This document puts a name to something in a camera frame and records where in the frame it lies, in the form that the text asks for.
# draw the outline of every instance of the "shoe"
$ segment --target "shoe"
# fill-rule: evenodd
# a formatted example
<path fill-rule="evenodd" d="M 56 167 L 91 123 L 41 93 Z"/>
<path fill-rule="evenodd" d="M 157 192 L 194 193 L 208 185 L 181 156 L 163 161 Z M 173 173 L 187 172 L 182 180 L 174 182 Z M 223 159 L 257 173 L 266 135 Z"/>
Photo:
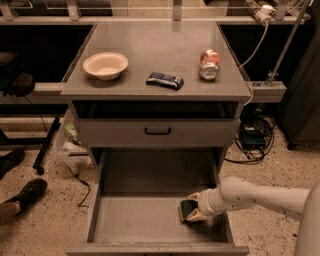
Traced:
<path fill-rule="evenodd" d="M 0 180 L 8 171 L 19 165 L 25 157 L 22 148 L 12 150 L 9 154 L 0 157 Z"/>
<path fill-rule="evenodd" d="M 32 181 L 29 181 L 18 195 L 10 198 L 4 203 L 19 202 L 21 211 L 17 214 L 20 214 L 28 209 L 31 205 L 33 205 L 36 201 L 38 201 L 44 194 L 46 189 L 47 182 L 45 180 L 34 179 Z"/>

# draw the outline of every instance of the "red and silver can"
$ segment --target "red and silver can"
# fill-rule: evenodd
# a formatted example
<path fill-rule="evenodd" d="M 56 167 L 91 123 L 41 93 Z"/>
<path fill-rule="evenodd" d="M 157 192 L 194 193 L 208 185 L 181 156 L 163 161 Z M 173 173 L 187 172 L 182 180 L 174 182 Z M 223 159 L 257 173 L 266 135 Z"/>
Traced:
<path fill-rule="evenodd" d="M 205 80 L 213 80 L 219 73 L 219 54 L 213 50 L 205 50 L 200 57 L 199 75 Z"/>

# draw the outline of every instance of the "drawer handle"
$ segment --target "drawer handle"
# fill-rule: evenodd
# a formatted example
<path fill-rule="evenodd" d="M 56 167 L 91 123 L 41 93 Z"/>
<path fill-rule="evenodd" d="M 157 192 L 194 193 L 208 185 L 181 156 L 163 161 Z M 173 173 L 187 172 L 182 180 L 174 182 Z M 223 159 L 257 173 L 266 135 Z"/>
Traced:
<path fill-rule="evenodd" d="M 169 135 L 171 133 L 171 127 L 168 127 L 167 131 L 164 132 L 151 132 L 148 127 L 144 128 L 144 133 L 147 135 Z"/>

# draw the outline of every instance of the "closed drawer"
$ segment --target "closed drawer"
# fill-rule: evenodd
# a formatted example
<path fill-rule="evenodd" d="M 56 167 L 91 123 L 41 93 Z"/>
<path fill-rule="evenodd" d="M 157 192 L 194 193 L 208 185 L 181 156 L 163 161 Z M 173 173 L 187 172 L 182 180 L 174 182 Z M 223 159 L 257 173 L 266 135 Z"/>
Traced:
<path fill-rule="evenodd" d="M 68 255 L 247 255 L 226 214 L 182 223 L 189 194 L 217 186 L 213 149 L 111 149 L 100 164 L 86 240 Z"/>
<path fill-rule="evenodd" d="M 92 147 L 207 147 L 230 145 L 239 120 L 80 120 L 83 144 Z"/>

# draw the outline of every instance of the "white robotic arm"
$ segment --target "white robotic arm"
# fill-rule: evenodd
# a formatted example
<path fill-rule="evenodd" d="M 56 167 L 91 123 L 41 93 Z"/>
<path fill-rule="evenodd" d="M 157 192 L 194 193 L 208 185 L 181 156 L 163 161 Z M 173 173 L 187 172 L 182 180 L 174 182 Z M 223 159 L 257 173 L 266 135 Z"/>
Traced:
<path fill-rule="evenodd" d="M 300 221 L 295 256 L 320 255 L 320 185 L 312 190 L 257 186 L 243 179 L 228 177 L 216 189 L 190 195 L 198 207 L 188 221 L 205 220 L 224 211 L 260 205 Z"/>

